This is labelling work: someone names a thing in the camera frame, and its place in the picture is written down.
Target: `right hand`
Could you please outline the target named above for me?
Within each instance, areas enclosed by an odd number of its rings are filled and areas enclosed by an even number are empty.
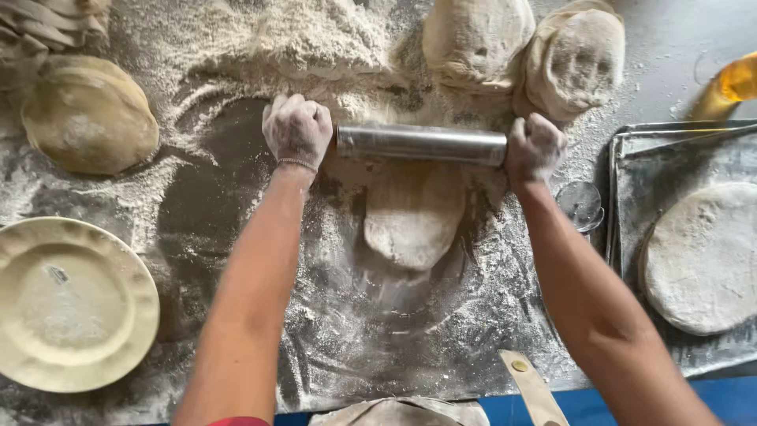
[[[565,160],[568,137],[549,120],[531,113],[528,121],[516,118],[507,141],[505,168],[510,186],[546,183]]]
[[[334,128],[329,109],[302,95],[278,95],[263,110],[263,135],[279,164],[299,164],[317,173]]]

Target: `rolling pin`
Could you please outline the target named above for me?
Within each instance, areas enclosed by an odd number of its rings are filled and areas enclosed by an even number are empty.
[[[504,133],[378,123],[339,123],[332,142],[343,157],[380,155],[495,167],[504,163],[507,147]]]

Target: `yellow oil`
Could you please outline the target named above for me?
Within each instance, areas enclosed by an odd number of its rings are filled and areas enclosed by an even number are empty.
[[[718,76],[721,94],[732,102],[757,99],[757,52],[731,62]]]

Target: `ceramic plate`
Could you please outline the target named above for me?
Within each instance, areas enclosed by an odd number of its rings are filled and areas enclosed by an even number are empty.
[[[142,260],[90,224],[34,218],[0,230],[0,374],[51,392],[122,378],[160,313]]]

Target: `baking tray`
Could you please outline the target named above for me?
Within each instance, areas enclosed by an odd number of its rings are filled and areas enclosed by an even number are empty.
[[[670,325],[638,282],[642,242],[678,200],[726,182],[757,184],[757,120],[633,124],[612,138],[606,260],[641,301],[673,359],[693,376],[757,359],[757,317],[715,336]]]

